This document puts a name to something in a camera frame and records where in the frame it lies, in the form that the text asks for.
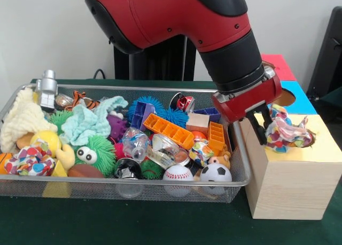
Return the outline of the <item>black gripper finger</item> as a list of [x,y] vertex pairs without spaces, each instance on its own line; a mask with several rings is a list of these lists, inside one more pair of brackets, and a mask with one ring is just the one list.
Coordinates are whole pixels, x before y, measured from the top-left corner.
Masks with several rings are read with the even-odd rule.
[[267,138],[265,135],[265,129],[264,129],[264,127],[262,127],[259,124],[257,118],[254,116],[254,113],[248,112],[248,113],[246,113],[246,117],[249,120],[249,122],[250,122],[250,124],[251,124],[251,126],[252,126],[252,128],[256,134],[256,137],[259,140],[260,145],[266,145]]
[[273,120],[270,115],[270,110],[267,105],[261,105],[261,114],[264,120],[263,126],[265,128],[269,127],[272,124]]

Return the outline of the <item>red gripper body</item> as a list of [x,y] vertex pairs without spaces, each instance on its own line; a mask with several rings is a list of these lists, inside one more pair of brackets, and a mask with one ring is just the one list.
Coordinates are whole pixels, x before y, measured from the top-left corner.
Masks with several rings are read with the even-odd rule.
[[247,90],[234,93],[232,97],[218,91],[212,95],[215,108],[227,122],[243,119],[247,112],[262,104],[270,104],[280,97],[282,86],[277,75],[264,82],[259,82]]

